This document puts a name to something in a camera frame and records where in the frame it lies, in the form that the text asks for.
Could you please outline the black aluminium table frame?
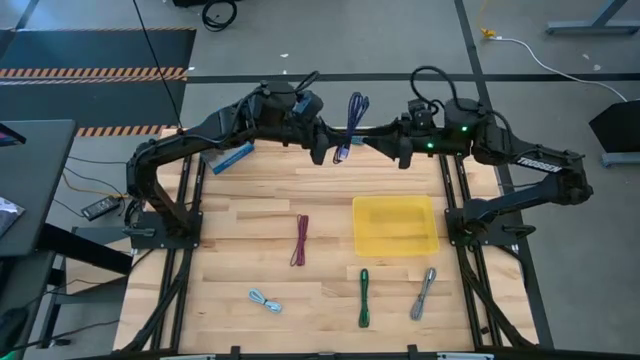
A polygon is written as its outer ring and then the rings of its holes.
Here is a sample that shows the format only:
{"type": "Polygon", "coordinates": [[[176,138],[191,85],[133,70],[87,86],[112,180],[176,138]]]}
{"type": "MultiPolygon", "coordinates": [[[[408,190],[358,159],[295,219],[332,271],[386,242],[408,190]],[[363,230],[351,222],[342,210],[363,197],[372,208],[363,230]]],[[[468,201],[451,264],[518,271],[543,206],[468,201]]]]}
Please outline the black aluminium table frame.
{"type": "Polygon", "coordinates": [[[456,249],[447,238],[444,172],[453,160],[418,157],[401,170],[356,147],[335,165],[260,144],[225,172],[190,166],[203,185],[202,236],[191,260],[178,351],[221,357],[338,360],[347,355],[470,352],[490,344],[486,312],[469,323],[456,249]],[[437,253],[360,257],[357,196],[426,195],[437,253]]]}

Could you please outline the black desk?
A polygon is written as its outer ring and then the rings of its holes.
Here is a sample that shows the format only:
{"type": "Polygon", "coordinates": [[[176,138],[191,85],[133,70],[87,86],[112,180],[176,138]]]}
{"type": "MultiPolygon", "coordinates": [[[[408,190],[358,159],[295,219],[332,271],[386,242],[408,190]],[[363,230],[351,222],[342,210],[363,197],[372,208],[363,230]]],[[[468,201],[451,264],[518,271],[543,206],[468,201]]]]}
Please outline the black desk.
{"type": "Polygon", "coordinates": [[[77,124],[65,119],[7,121],[5,125],[26,142],[0,148],[0,197],[24,212],[0,236],[0,257],[25,256],[38,246],[77,124]]]}

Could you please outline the black stand with grey foot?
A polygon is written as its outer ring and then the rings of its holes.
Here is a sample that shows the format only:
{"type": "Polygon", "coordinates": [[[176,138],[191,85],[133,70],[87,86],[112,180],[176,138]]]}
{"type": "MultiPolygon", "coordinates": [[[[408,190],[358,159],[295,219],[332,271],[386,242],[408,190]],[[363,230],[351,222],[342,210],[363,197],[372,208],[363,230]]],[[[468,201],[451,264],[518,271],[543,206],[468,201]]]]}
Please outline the black stand with grey foot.
{"type": "Polygon", "coordinates": [[[589,126],[604,149],[605,168],[640,165],[640,99],[610,105],[589,126]]]}

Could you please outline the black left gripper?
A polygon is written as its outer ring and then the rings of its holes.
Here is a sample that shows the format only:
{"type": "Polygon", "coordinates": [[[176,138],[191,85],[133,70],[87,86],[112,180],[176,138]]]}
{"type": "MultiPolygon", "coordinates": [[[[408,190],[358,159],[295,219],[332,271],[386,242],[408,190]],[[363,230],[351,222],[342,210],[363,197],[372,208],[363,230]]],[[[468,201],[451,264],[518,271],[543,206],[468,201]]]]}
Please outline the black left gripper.
{"type": "Polygon", "coordinates": [[[320,119],[303,121],[299,128],[301,146],[309,151],[312,162],[315,165],[322,165],[329,145],[349,144],[349,133],[345,129],[331,129],[329,132],[333,136],[329,139],[327,126],[320,119]]]}

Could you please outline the blue DualShock controller box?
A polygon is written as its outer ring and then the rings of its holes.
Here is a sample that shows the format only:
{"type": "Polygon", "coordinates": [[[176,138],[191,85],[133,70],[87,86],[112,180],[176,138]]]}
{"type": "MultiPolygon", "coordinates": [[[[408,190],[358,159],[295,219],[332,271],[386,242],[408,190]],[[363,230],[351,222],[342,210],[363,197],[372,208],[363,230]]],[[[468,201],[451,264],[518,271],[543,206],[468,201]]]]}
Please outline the blue DualShock controller box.
{"type": "Polygon", "coordinates": [[[200,155],[212,173],[218,175],[249,155],[254,149],[255,146],[252,143],[246,142],[237,148],[228,150],[209,149],[201,152],[200,155]]]}

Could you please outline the yellow translucent plastic bin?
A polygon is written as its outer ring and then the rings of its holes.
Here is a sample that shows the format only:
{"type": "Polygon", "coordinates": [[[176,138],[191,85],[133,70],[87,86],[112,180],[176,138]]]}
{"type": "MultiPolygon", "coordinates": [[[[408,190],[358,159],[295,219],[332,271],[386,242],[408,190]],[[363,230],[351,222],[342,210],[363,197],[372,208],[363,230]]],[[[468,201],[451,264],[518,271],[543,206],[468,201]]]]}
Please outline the yellow translucent plastic bin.
{"type": "Polygon", "coordinates": [[[358,196],[352,211],[355,253],[360,257],[414,257],[440,249],[429,196],[358,196]]]}

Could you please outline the silver bag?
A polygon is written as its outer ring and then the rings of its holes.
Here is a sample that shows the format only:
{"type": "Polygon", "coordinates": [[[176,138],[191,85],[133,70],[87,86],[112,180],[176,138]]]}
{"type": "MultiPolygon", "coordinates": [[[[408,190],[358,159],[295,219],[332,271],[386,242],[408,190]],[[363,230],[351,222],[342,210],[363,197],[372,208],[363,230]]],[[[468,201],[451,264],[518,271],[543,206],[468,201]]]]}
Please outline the silver bag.
{"type": "Polygon", "coordinates": [[[21,217],[25,209],[20,205],[0,197],[0,238],[21,217]]]}

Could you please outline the black power adapter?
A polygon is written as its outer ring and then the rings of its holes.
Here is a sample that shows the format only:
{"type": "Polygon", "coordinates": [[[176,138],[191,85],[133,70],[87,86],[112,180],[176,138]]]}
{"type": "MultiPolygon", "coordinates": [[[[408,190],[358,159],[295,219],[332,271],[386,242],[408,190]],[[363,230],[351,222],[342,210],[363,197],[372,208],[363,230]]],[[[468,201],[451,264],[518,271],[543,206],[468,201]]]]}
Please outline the black power adapter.
{"type": "Polygon", "coordinates": [[[114,196],[107,196],[91,205],[81,209],[81,214],[88,220],[93,221],[120,207],[121,199],[114,196]]]}

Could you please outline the grey table leg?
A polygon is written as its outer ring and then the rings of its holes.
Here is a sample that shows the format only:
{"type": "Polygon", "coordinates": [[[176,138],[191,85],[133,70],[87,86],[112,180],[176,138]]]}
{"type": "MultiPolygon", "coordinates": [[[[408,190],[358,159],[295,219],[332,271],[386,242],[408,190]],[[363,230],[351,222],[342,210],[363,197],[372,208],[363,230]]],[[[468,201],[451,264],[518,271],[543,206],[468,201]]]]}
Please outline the grey table leg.
{"type": "Polygon", "coordinates": [[[614,20],[613,17],[629,0],[608,0],[604,7],[592,19],[584,21],[548,22],[545,32],[549,35],[570,34],[609,34],[622,33],[634,35],[640,31],[640,20],[614,20]]]}

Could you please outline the black hazard-striped floor mat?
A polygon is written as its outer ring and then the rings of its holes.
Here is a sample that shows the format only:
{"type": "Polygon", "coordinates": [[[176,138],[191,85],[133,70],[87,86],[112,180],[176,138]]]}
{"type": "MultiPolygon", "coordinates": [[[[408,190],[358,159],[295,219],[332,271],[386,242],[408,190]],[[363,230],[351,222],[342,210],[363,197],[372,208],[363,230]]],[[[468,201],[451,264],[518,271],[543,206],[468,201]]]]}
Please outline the black hazard-striped floor mat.
{"type": "Polygon", "coordinates": [[[81,136],[178,125],[189,27],[0,30],[0,121],[71,119],[81,136]]]}

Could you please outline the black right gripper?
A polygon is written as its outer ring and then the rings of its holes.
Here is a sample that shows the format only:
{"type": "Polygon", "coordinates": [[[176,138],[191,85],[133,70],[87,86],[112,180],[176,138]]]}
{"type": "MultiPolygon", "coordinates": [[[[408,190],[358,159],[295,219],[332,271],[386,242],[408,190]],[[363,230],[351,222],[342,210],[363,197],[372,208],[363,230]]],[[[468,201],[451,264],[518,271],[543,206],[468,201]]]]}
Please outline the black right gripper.
{"type": "Polygon", "coordinates": [[[401,134],[398,138],[398,146],[396,143],[397,135],[395,133],[384,135],[367,135],[362,141],[369,147],[379,152],[396,152],[398,148],[398,167],[409,168],[411,166],[414,153],[423,151],[424,137],[413,134],[401,134]]]}

